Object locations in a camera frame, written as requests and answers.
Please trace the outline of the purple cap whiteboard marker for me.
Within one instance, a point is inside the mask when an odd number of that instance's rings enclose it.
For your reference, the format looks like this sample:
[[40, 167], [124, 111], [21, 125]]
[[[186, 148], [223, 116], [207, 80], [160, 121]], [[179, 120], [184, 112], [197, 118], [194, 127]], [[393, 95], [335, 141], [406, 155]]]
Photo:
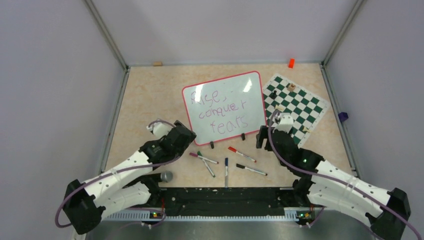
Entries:
[[218, 161], [215, 161], [215, 160], [212, 160], [212, 159], [206, 158], [206, 157], [204, 157], [204, 156], [202, 156], [202, 155], [199, 155], [199, 154], [196, 154], [196, 153], [193, 153], [193, 152], [190, 152], [190, 153], [189, 153], [189, 155], [190, 155], [190, 156], [192, 156], [192, 157], [196, 157], [196, 158], [199, 158], [199, 159], [201, 159], [201, 160], [204, 160], [204, 161], [207, 161], [207, 162], [213, 163], [213, 164], [219, 164], [219, 162], [218, 162]]

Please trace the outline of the pink framed whiteboard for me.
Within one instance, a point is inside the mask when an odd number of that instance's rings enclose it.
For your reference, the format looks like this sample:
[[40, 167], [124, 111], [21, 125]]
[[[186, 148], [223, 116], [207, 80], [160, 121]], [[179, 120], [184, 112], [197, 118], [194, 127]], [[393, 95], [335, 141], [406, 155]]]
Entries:
[[258, 71], [188, 85], [181, 94], [198, 146], [251, 134], [266, 124]]

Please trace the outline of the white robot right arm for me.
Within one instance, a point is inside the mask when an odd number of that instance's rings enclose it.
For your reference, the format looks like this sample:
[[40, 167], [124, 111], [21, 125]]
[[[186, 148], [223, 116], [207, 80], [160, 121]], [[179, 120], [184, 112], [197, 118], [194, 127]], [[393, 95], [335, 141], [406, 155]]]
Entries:
[[405, 228], [422, 239], [409, 222], [411, 208], [403, 190], [386, 190], [364, 182], [323, 156], [299, 148], [287, 132], [273, 127], [260, 127], [256, 148], [273, 152], [282, 166], [299, 177], [293, 187], [297, 205], [338, 211], [357, 220], [380, 240], [400, 240]]

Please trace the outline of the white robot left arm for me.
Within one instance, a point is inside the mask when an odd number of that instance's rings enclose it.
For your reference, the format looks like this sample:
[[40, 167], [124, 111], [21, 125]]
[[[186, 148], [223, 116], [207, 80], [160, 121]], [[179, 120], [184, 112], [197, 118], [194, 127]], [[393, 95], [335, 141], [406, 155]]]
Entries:
[[87, 234], [106, 217], [129, 207], [156, 206], [161, 194], [139, 178], [178, 160], [197, 136], [178, 120], [170, 123], [157, 119], [146, 128], [155, 140], [147, 141], [100, 175], [83, 182], [75, 179], [67, 185], [56, 214], [64, 212], [68, 226], [78, 235]]

